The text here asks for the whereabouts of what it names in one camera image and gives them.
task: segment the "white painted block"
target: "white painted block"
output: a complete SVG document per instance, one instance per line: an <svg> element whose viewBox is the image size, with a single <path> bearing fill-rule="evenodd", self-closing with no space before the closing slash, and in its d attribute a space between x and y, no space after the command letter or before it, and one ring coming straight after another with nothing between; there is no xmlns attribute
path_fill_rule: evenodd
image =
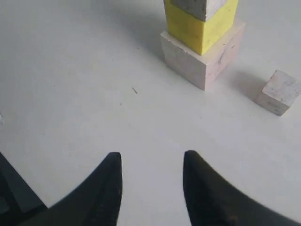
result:
<svg viewBox="0 0 301 226"><path fill-rule="evenodd" d="M217 78L238 53L245 23L234 25L204 55L199 55L168 32L161 34L166 64L202 90Z"/></svg>
<svg viewBox="0 0 301 226"><path fill-rule="evenodd" d="M301 93L301 83L276 70L256 99L256 103L274 114L283 115Z"/></svg>
<svg viewBox="0 0 301 226"><path fill-rule="evenodd" d="M201 21L209 20L227 0L172 0L172 3Z"/></svg>

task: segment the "small wooden cube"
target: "small wooden cube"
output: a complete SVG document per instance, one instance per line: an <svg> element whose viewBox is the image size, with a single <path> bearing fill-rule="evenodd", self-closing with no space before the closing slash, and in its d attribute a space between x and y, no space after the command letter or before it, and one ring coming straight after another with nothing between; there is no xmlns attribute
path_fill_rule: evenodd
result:
<svg viewBox="0 0 301 226"><path fill-rule="evenodd" d="M276 70L256 99L256 103L274 113L283 115L301 92L301 83L288 74Z"/></svg>
<svg viewBox="0 0 301 226"><path fill-rule="evenodd" d="M201 21L209 20L227 0L172 0L172 3Z"/></svg>
<svg viewBox="0 0 301 226"><path fill-rule="evenodd" d="M236 19L225 35L202 56L163 32L161 42L165 62L192 84L206 90L237 55L244 27L245 23Z"/></svg>
<svg viewBox="0 0 301 226"><path fill-rule="evenodd" d="M227 0L209 20L202 21L172 1L164 0L169 34L200 55L205 54L232 27L238 5L238 0Z"/></svg>

